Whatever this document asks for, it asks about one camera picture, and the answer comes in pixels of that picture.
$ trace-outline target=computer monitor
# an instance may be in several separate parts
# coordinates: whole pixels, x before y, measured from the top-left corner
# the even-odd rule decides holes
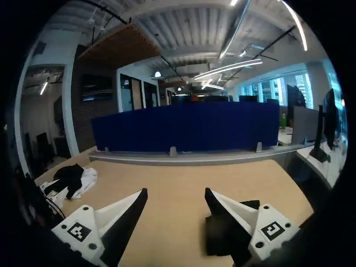
[[[335,131],[340,126],[338,111],[335,106],[334,90],[331,89],[325,96],[324,107],[319,105],[318,114],[318,129],[316,132],[316,141],[314,148],[309,153],[312,157],[320,162],[330,162],[330,156],[320,149],[321,139],[323,137],[323,120],[324,120],[324,135],[329,148],[332,150],[334,146]]]
[[[277,104],[277,105],[279,105],[279,100],[278,100],[278,99],[271,99],[271,98],[268,98],[268,99],[267,99],[267,103],[272,103],[272,104]]]
[[[257,96],[239,96],[240,102],[258,102]]]

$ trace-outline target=television screen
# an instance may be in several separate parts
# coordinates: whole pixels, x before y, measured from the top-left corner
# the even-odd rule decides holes
[[[83,75],[81,79],[81,98],[83,101],[106,100],[113,97],[111,77]]]

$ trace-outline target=light fixture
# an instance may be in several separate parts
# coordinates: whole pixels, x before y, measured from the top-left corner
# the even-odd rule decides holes
[[[202,85],[203,85],[203,86],[206,86],[206,87],[211,87],[211,88],[216,88],[216,89],[224,90],[223,87],[217,86],[217,85],[210,85],[210,84],[206,84],[206,83],[202,83]]]
[[[248,61],[239,62],[239,63],[236,63],[236,64],[224,66],[224,67],[221,67],[221,68],[218,68],[218,69],[214,69],[214,70],[208,71],[206,73],[199,74],[199,75],[195,76],[194,79],[197,80],[197,79],[204,78],[206,76],[214,75],[214,74],[221,73],[221,72],[224,72],[224,71],[228,71],[228,70],[231,70],[231,69],[238,69],[238,68],[243,68],[243,67],[257,65],[257,64],[262,64],[261,59],[253,59],[253,60],[248,60]]]
[[[43,84],[43,87],[42,87],[42,90],[41,90],[41,92],[40,92],[40,95],[43,94],[43,92],[45,91],[47,85],[48,85],[48,82],[45,82],[45,83]]]
[[[230,2],[230,6],[235,6],[235,5],[236,5],[236,3],[237,3],[237,0],[231,0],[231,2]]]
[[[243,57],[244,55],[246,55],[246,50],[243,50],[242,52],[240,52],[237,56],[238,57]]]
[[[206,83],[209,84],[209,83],[211,83],[212,81],[213,81],[213,78],[210,78]]]
[[[303,30],[303,27],[299,21],[299,18],[297,16],[297,14],[294,12],[294,10],[289,6],[287,5],[284,1],[281,1],[285,6],[286,8],[288,9],[289,13],[292,15],[294,21],[295,21],[295,24],[297,24],[297,27],[298,27],[298,30],[299,30],[299,33],[300,33],[300,36],[302,37],[302,43],[303,43],[303,47],[304,47],[304,51],[307,51],[308,50],[308,47],[307,47],[307,40],[305,39],[305,34],[304,34],[304,30]]]

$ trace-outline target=doorway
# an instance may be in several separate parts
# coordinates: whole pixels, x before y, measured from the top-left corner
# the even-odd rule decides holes
[[[146,108],[157,107],[158,106],[157,86],[152,85],[148,82],[144,82],[143,87],[145,88]]]
[[[42,175],[71,157],[62,112],[64,67],[27,70],[20,105],[20,129],[31,175]]]
[[[120,74],[122,111],[143,108],[141,81]]]

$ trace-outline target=white cloth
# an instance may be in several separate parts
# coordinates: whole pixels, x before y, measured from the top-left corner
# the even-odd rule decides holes
[[[78,189],[74,195],[72,196],[72,199],[78,199],[81,198],[81,195],[83,195],[86,191],[88,191],[90,188],[92,188],[95,183],[97,182],[97,171],[94,170],[93,168],[85,169],[83,168],[83,174],[81,175],[81,188]]]

